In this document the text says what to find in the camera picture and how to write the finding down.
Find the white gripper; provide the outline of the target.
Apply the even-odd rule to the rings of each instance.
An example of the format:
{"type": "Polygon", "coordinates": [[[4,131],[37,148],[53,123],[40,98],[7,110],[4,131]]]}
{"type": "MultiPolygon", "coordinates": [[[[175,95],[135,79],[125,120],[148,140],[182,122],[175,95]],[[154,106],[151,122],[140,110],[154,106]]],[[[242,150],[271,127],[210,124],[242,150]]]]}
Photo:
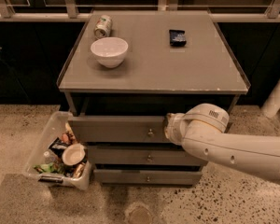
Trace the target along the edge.
{"type": "Polygon", "coordinates": [[[171,143],[180,146],[191,119],[187,114],[167,113],[165,120],[167,122],[164,126],[164,134],[166,138],[171,143]]]}

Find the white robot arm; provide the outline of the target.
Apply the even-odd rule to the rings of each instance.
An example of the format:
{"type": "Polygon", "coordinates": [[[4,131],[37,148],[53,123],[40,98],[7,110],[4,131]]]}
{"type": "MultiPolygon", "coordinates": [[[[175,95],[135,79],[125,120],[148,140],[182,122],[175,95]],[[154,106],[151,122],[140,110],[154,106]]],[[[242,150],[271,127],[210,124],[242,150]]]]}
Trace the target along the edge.
{"type": "Polygon", "coordinates": [[[226,132],[228,113],[201,104],[182,114],[169,114],[164,133],[188,154],[280,185],[280,137],[226,132]]]}

